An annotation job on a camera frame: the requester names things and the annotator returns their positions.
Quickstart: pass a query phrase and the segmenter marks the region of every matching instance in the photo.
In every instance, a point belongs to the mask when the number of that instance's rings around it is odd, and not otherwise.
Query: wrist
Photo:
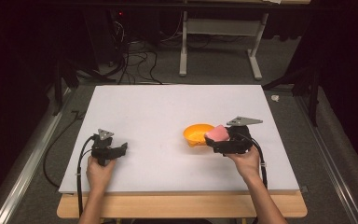
[[[246,185],[250,188],[251,186],[258,185],[259,183],[263,183],[260,175],[247,175],[243,178]]]

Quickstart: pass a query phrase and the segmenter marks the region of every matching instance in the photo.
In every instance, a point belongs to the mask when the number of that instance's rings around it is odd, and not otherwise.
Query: dark background
[[[334,6],[341,2],[344,1],[312,1],[312,4]],[[358,1],[355,2],[345,5],[349,6],[348,10],[334,14],[335,17],[271,13],[264,38],[279,35],[283,41],[306,31],[312,34],[301,41],[296,60],[289,68],[293,71],[309,64],[312,57],[321,56],[317,46],[330,37],[327,43],[331,50],[322,52],[325,60],[321,85],[358,153]],[[46,91],[53,83],[57,59],[65,54],[91,68],[96,64],[80,11],[36,9],[32,3],[0,1],[0,185],[47,109]],[[155,32],[150,33],[150,29],[141,25],[146,16],[146,26]],[[174,13],[156,10],[147,15],[133,11],[131,25],[135,34],[157,45],[156,32],[171,31],[169,21],[174,20],[176,24],[177,18]],[[336,28],[335,32],[331,32],[332,27]],[[59,36],[58,29],[66,32]]]

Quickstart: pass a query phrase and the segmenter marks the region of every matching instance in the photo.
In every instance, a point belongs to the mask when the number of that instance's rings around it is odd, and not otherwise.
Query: white stand
[[[179,76],[187,74],[187,34],[205,35],[249,35],[255,36],[255,45],[248,49],[248,57],[256,80],[261,80],[261,72],[258,67],[255,54],[260,44],[261,37],[266,27],[268,13],[264,13],[261,21],[220,21],[208,19],[189,19],[187,12],[183,15],[182,50],[180,56]]]

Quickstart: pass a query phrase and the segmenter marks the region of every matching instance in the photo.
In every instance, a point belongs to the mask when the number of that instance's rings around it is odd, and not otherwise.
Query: forearm
[[[103,194],[103,190],[94,190],[89,193],[83,214],[79,219],[79,224],[99,224],[101,222],[100,216],[103,207]]]
[[[261,178],[251,178],[245,182],[249,188],[260,224],[287,223],[275,202],[272,201]]]

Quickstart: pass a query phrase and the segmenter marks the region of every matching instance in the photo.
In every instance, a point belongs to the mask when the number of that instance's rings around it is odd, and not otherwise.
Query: human hand
[[[113,167],[116,160],[110,161],[106,166],[98,164],[98,160],[89,156],[87,166],[87,179],[89,180],[90,190],[105,192],[107,185],[112,177]]]
[[[226,156],[235,162],[238,173],[240,173],[246,183],[253,178],[260,178],[260,154],[255,146],[251,146],[246,153],[226,154]]]

